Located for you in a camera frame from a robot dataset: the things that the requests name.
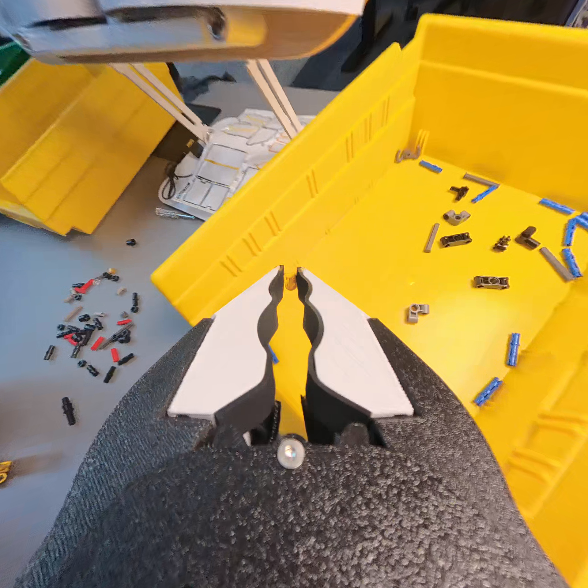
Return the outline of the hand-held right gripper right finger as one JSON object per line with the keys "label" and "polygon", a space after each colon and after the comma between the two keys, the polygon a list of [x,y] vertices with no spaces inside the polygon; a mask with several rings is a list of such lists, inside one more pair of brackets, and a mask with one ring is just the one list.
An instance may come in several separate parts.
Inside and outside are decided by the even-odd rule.
{"label": "hand-held right gripper right finger", "polygon": [[298,268],[296,282],[311,344],[302,398],[306,433],[339,435],[352,423],[413,417],[371,317],[309,269]]}

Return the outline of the printed instruction sheet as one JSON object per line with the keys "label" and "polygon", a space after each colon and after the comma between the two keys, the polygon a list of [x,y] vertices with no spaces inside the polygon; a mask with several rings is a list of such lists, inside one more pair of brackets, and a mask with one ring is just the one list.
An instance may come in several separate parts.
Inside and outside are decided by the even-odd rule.
{"label": "printed instruction sheet", "polygon": [[158,191],[172,217],[207,221],[290,142],[276,115],[245,109],[212,124],[199,156],[187,153],[172,164]]}

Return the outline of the yellow plastic bin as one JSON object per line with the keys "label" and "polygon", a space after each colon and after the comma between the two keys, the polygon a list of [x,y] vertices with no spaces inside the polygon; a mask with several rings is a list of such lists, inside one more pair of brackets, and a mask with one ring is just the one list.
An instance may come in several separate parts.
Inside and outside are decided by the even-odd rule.
{"label": "yellow plastic bin", "polygon": [[106,65],[28,61],[1,86],[1,214],[91,234],[174,123]]}
{"label": "yellow plastic bin", "polygon": [[587,587],[587,267],[479,410],[415,336],[411,298],[432,224],[401,228],[395,164],[423,157],[587,211],[587,30],[427,15],[152,274],[192,325],[276,265],[309,269],[383,322],[474,417],[521,514],[572,587]]}

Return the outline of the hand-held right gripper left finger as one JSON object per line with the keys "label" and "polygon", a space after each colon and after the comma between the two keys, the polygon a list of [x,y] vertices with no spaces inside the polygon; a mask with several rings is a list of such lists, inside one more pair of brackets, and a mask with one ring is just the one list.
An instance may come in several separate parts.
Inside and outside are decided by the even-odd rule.
{"label": "hand-held right gripper left finger", "polygon": [[283,288],[284,268],[276,266],[213,315],[168,406],[169,417],[249,432],[272,413],[276,386],[269,343]]}

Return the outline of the grey desk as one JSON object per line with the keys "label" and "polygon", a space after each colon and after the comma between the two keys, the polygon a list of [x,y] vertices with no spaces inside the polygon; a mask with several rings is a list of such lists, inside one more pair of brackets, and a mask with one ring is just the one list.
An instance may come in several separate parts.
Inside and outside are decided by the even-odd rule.
{"label": "grey desk", "polygon": [[[141,375],[190,329],[160,294],[151,273],[202,225],[155,213],[165,162],[144,164],[92,235],[54,233],[1,217],[1,460],[13,461],[1,485],[1,587],[12,587],[53,526],[72,479],[99,429]],[[135,358],[104,384],[110,355],[88,362],[92,377],[57,341],[57,325],[75,308],[64,302],[72,283],[107,269],[127,288],[105,281],[83,312],[115,319],[131,292],[141,297]]]}

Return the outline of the pile of black red pieces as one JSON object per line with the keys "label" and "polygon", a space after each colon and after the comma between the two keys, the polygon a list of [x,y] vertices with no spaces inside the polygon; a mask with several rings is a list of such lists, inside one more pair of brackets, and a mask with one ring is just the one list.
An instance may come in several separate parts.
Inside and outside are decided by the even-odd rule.
{"label": "pile of black red pieces", "polygon": [[42,307],[40,422],[80,432],[120,400],[141,363],[149,308],[148,253],[135,232],[105,240],[50,234],[48,307]]}

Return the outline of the blue grey pieces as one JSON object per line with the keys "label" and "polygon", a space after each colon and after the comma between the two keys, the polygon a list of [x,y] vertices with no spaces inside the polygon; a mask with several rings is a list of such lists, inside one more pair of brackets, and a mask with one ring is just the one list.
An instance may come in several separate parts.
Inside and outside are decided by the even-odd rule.
{"label": "blue grey pieces", "polygon": [[428,132],[398,151],[395,164],[415,172],[402,189],[402,229],[415,244],[430,224],[415,270],[402,269],[411,298],[426,298],[434,317],[415,336],[435,353],[456,392],[479,410],[516,369],[547,311],[582,279],[587,211],[423,157]]}

